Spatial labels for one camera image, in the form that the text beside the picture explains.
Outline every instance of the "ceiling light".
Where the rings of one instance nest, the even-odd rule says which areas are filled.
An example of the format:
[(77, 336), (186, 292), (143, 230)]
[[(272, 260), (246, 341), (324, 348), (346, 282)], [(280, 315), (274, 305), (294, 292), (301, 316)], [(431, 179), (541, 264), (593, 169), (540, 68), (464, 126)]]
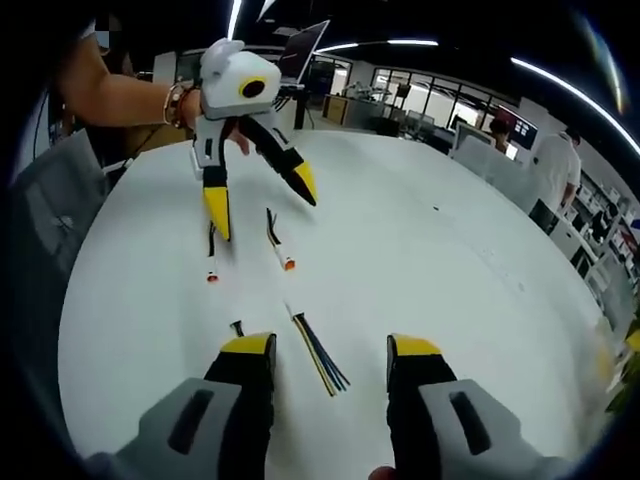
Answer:
[(242, 0), (233, 0), (231, 16), (229, 16), (229, 27), (227, 28), (227, 38), (229, 40), (233, 40), (233, 34), (236, 30), (236, 23), (238, 22), (238, 14), (240, 13), (241, 6)]
[(433, 40), (387, 40), (390, 45), (420, 45), (425, 47), (437, 47), (438, 42)]
[(618, 121), (611, 116), (611, 114), (609, 112), (607, 112), (604, 108), (602, 108), (596, 102), (594, 102), (589, 97), (587, 97), (587, 95), (585, 93), (583, 93), (582, 91), (578, 90), (573, 85), (565, 82), (561, 78), (558, 78), (555, 75), (547, 72), (546, 70), (543, 70), (543, 69), (541, 69), (539, 67), (536, 67), (535, 65), (531, 65), (530, 63), (524, 62), (524, 61), (522, 61), (522, 60), (520, 60), (518, 58), (513, 58), (513, 57), (511, 58), (511, 61), (514, 64), (518, 65), (519, 67), (526, 68), (527, 70), (530, 70), (530, 71), (532, 71), (534, 73), (537, 73), (541, 77), (547, 78), (547, 79), (551, 80), (552, 82), (556, 83), (557, 85), (560, 85), (565, 90), (568, 90), (569, 92), (573, 93), (576, 97), (578, 97), (580, 100), (582, 100), (587, 105), (589, 105), (591, 108), (593, 108), (596, 112), (598, 112), (600, 114), (600, 116), (603, 117), (607, 122), (609, 122), (613, 126), (613, 128), (615, 128), (620, 133), (620, 135), (622, 135), (622, 137), (627, 141), (627, 143), (631, 146), (631, 148), (633, 148), (633, 150), (638, 155), (640, 155), (640, 146), (636, 143), (636, 141), (629, 134), (629, 132), (627, 132), (622, 127), (622, 125), (620, 125), (618, 123)]
[(358, 46), (357, 43), (344, 43), (342, 45), (334, 45), (333, 47), (320, 48), (320, 49), (316, 50), (314, 53), (332, 52), (334, 50), (343, 50), (345, 48), (354, 48), (354, 47), (357, 47), (357, 46)]

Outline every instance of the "laptop screen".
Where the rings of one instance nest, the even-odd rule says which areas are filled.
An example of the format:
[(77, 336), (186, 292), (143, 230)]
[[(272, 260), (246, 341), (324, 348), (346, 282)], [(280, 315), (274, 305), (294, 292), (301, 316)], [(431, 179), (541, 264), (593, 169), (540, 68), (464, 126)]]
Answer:
[(320, 37), (329, 25), (329, 20), (292, 35), (284, 47), (284, 52), (278, 60), (278, 68), (282, 72), (283, 80), (300, 83), (313, 51), (318, 46)]

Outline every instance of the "yellow tip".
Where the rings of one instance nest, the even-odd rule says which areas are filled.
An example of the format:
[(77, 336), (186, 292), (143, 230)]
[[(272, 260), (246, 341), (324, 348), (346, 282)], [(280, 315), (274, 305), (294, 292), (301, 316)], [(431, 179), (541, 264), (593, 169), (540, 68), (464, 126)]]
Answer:
[(227, 187), (205, 187), (204, 203), (211, 221), (225, 240), (231, 236), (229, 226), (229, 194)]
[(300, 165), (294, 168), (293, 171), (296, 172), (300, 176), (300, 178), (302, 178), (302, 181), (309, 189), (311, 196), (317, 202), (318, 194), (316, 193), (316, 184), (313, 181), (313, 173), (311, 172), (311, 166), (307, 162), (303, 161)]
[(396, 342), (398, 356), (404, 355), (442, 355), (440, 349), (424, 338), (392, 334)]
[(271, 332), (254, 333), (246, 337), (238, 337), (225, 343), (220, 349), (221, 352), (227, 353), (251, 353), (262, 355), (267, 352), (269, 346), (269, 338), (273, 335)]
[(640, 352), (640, 330), (636, 330), (627, 337), (627, 345), (634, 352)]

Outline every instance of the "white table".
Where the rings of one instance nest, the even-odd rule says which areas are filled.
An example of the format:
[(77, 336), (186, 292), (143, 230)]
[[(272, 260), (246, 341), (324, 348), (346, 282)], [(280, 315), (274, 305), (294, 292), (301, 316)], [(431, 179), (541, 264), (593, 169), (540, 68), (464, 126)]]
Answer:
[[(313, 165), (316, 208), (260, 157), (227, 147), (234, 238), (219, 247), (216, 285), (205, 281), (188, 144), (140, 156), (116, 185), (74, 266), (60, 326), (62, 404), (80, 454), (133, 438), (143, 412), (206, 372), (239, 318), (246, 332), (278, 334), (268, 478), (366, 478), (393, 462), (391, 332), (435, 341), (460, 378), (518, 415), (526, 440), (544, 454), (574, 454), (574, 374), (600, 311), (548, 237), (428, 146), (309, 131), (297, 143)], [(267, 206), (297, 260), (293, 273), (267, 241)], [(346, 394), (327, 396), (285, 297), (352, 381)]]

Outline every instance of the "wire bundle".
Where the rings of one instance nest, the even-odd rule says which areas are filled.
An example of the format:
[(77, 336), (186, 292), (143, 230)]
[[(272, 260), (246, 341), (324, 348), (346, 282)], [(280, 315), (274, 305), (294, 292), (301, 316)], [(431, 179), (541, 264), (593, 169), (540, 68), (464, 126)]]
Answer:
[(347, 386), (351, 386), (351, 383), (349, 383), (347, 377), (344, 376), (338, 366), (331, 359), (320, 343), (320, 340), (318, 340), (318, 337), (316, 337), (316, 334), (313, 333), (309, 323), (304, 318), (304, 313), (293, 315), (291, 320), (296, 324), (296, 327), (298, 327), (329, 396), (334, 397), (337, 395), (336, 389), (338, 391), (346, 391), (347, 387), (345, 386), (345, 383)]
[(267, 207), (267, 238), (273, 246), (282, 268), (285, 271), (293, 270), (296, 266), (296, 262), (293, 258), (284, 253), (282, 242), (276, 235), (275, 227), (277, 216), (278, 215), (272, 214), (271, 210)]
[(279, 112), (284, 108), (284, 106), (289, 103), (289, 97), (278, 97), (273, 102), (273, 107), (276, 109), (276, 112)]

